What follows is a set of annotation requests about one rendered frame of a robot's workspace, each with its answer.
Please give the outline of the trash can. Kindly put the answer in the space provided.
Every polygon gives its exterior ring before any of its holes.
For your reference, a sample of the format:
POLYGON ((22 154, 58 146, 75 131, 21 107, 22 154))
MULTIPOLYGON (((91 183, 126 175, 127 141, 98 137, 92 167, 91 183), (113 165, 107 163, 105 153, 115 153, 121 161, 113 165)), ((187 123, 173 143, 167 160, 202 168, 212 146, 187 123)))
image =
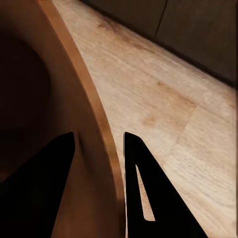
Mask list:
POLYGON ((52 0, 0 0, 0 183, 69 132, 75 152, 51 238, 126 238, 115 141, 60 12, 52 0))

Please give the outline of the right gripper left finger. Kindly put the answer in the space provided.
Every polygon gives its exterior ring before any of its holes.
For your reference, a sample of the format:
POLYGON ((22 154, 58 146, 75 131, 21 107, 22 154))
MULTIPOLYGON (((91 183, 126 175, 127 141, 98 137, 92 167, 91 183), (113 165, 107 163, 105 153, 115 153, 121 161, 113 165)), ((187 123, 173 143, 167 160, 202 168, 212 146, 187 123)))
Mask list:
POLYGON ((74 152, 60 135, 0 183, 0 238, 51 238, 74 152))

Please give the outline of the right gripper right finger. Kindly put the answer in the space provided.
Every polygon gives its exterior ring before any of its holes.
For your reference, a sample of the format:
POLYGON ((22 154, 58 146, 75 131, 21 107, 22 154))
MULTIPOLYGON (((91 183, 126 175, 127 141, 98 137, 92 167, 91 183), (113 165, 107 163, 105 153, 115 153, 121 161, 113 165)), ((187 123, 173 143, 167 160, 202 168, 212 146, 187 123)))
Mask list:
POLYGON ((144 141, 124 133, 128 238, 208 238, 144 141), (138 166, 155 221, 144 218, 138 166))

